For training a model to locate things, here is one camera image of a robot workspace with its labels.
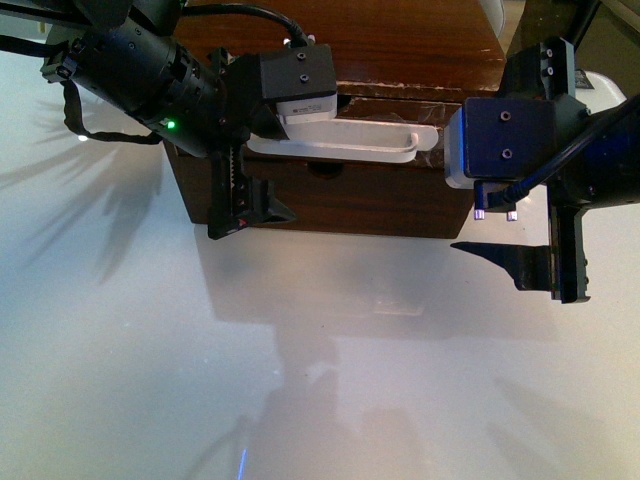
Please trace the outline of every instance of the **black cable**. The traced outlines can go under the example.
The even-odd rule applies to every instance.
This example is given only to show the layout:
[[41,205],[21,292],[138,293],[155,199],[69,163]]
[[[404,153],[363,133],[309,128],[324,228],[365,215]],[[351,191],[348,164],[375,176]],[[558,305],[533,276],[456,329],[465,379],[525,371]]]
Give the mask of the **black cable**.
[[499,192],[489,194],[489,203],[495,205],[516,203],[529,195],[529,192],[547,181],[558,170],[565,167],[576,155],[598,137],[606,134],[616,123],[640,108],[640,95],[627,100],[615,110],[598,118],[592,125],[574,138],[566,147],[554,155],[549,162],[526,178]]
[[22,38],[8,37],[0,35],[0,50],[29,57],[46,58],[56,55],[67,48],[67,42],[57,45],[47,45],[44,43],[23,40]]
[[580,46],[580,42],[582,42],[587,33],[593,17],[596,16],[599,6],[600,0],[582,0],[576,7],[576,13],[569,26],[569,31],[563,37],[573,45],[575,50]]
[[280,12],[272,10],[260,5],[252,5],[245,3],[217,3],[212,5],[197,5],[194,7],[185,7],[182,9],[182,16],[195,17],[200,15],[250,15],[254,17],[264,18],[276,22],[287,29],[291,35],[292,47],[304,47],[309,45],[309,38],[305,35],[302,27],[295,20],[286,17]]

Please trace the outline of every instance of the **white tabletop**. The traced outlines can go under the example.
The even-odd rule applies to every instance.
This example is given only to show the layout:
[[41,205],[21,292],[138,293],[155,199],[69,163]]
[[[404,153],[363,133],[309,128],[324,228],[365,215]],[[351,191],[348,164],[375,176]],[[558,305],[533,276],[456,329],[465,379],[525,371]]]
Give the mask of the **white tabletop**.
[[[213,242],[39,64],[0,55],[0,478],[640,477],[638,206],[585,217],[582,305],[449,241]],[[545,244],[543,190],[519,217],[460,239]]]

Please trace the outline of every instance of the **black strap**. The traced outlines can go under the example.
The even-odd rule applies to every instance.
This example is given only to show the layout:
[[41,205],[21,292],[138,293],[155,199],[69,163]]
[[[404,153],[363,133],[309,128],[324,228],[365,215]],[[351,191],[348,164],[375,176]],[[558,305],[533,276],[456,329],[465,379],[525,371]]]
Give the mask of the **black strap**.
[[57,45],[47,45],[45,43],[31,42],[22,38],[8,37],[0,35],[0,50],[29,57],[52,57],[63,51],[67,47],[67,42]]
[[140,145],[157,145],[162,141],[162,137],[155,132],[151,132],[147,136],[127,135],[120,132],[89,132],[84,127],[84,123],[82,123],[82,103],[80,102],[78,87],[71,80],[65,80],[60,83],[64,87],[64,124],[76,135],[84,135],[87,138],[101,142],[127,142]]

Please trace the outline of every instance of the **white plastic tray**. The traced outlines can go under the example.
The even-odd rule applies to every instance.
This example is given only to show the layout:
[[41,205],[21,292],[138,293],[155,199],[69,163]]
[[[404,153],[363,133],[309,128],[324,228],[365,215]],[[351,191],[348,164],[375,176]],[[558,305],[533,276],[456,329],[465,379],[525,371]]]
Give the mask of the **white plastic tray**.
[[285,131],[290,140],[252,135],[247,145],[270,155],[405,163],[418,151],[431,150],[439,138],[431,125],[346,119],[285,125]]

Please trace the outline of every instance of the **brown wooden cabinet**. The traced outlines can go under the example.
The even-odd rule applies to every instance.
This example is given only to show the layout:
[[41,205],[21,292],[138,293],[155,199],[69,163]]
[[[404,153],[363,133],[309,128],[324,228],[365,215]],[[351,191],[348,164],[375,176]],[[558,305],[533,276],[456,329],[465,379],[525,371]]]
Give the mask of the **brown wooden cabinet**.
[[[191,2],[191,5],[207,2]],[[328,43],[346,118],[417,122],[442,128],[470,96],[497,90],[504,55],[477,0],[260,2],[294,18]],[[224,46],[232,54],[282,48],[286,31],[244,16],[184,18],[177,38],[198,58]],[[207,160],[167,145],[190,218],[206,223]],[[322,162],[246,151],[246,170],[276,182],[277,197],[298,216],[279,228],[455,238],[472,205],[468,191],[444,181],[443,151],[403,165]]]

